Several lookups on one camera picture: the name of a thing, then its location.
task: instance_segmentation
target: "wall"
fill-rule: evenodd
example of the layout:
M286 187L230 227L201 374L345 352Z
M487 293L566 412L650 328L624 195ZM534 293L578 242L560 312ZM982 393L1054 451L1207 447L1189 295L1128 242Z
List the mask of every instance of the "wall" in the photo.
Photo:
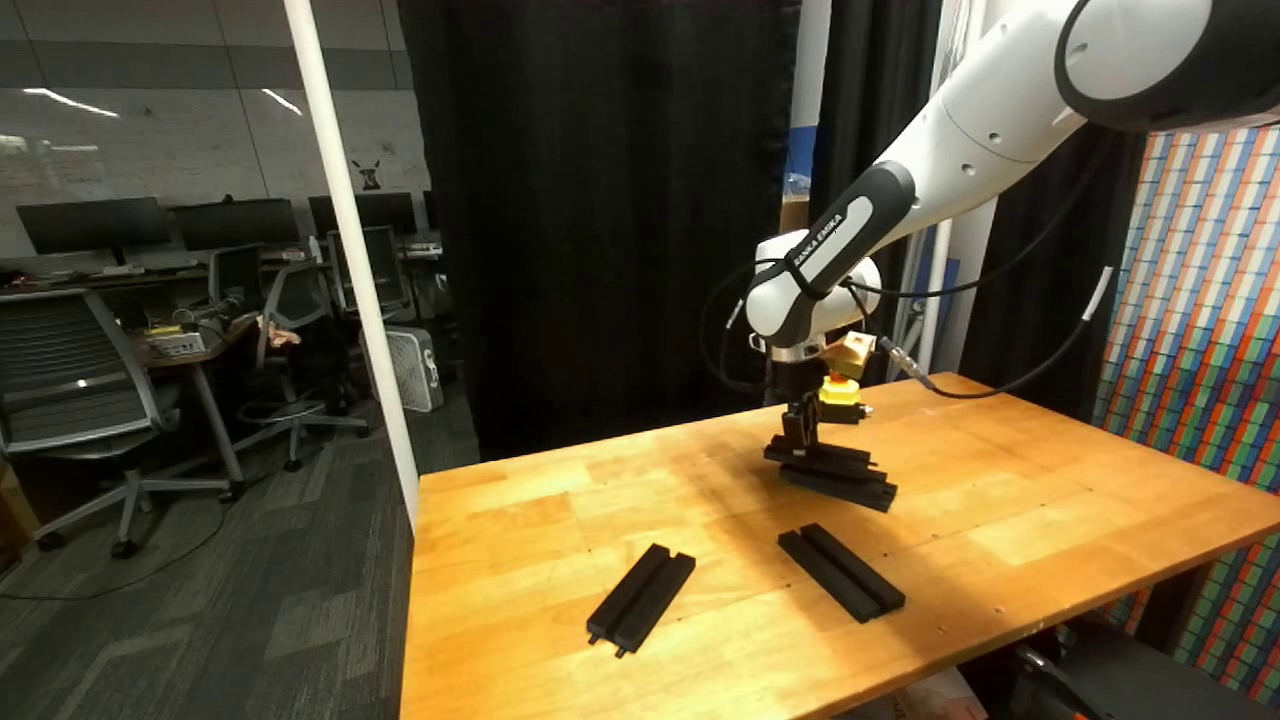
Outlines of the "wall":
M398 0L316 0L350 157L424 190ZM23 87L108 107L93 116ZM0 256L28 256L15 204L324 190L286 2L0 0Z
M1096 422L1280 493L1280 127L1154 135L1117 288ZM1276 649L1280 536L1207 571L1175 656L1280 703Z

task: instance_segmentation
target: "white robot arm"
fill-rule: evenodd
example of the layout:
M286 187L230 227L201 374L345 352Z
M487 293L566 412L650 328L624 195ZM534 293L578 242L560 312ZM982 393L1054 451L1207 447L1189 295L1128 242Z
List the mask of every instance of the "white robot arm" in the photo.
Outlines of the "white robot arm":
M1280 119L1280 0L1020 0L833 207L756 249L750 323L814 360L878 295L874 253L999 195L1090 119Z

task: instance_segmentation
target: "wooden table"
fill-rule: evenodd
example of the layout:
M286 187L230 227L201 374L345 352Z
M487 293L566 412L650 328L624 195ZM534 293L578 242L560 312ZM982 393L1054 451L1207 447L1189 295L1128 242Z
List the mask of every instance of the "wooden table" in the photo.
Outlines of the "wooden table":
M869 408L826 441L902 483L888 514L784 483L777 408L424 477L399 715L826 715L1280 527L1270 493L1013 396ZM777 547L800 524L908 606L844 616ZM586 618L650 543L696 571L618 659Z

